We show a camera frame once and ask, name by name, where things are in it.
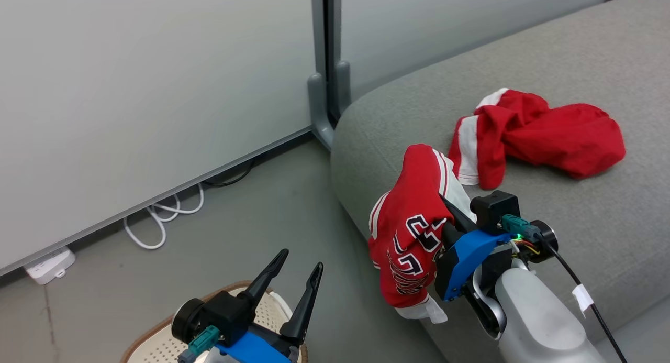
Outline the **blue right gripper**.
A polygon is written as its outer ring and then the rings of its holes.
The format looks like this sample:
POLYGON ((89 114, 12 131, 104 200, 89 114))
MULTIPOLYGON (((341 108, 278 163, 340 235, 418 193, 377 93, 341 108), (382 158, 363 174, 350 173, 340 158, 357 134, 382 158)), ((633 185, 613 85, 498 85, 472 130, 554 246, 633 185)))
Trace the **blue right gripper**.
POLYGON ((445 196, 440 198, 452 215, 452 221, 446 221, 442 226, 444 251, 435 261, 434 289, 441 300, 449 302, 461 295, 467 279, 494 249, 509 243, 513 237, 510 233, 493 236, 479 230, 476 221, 445 196))

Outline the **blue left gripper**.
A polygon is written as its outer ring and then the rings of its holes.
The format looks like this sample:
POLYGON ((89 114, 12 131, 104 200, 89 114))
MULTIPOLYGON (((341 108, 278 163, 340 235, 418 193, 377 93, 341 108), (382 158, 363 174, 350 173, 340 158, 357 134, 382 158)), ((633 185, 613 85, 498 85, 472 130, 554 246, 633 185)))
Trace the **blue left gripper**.
MULTIPOLYGON (((263 294, 282 269, 289 249, 282 249, 260 274, 242 292, 252 310, 256 310, 263 294)), ((222 333, 214 346, 214 362, 294 362, 295 346, 301 346, 308 332, 312 311, 316 303, 321 277, 325 267, 318 262, 306 281, 306 289, 293 315, 280 329, 272 331, 246 331, 231 342, 222 333)))

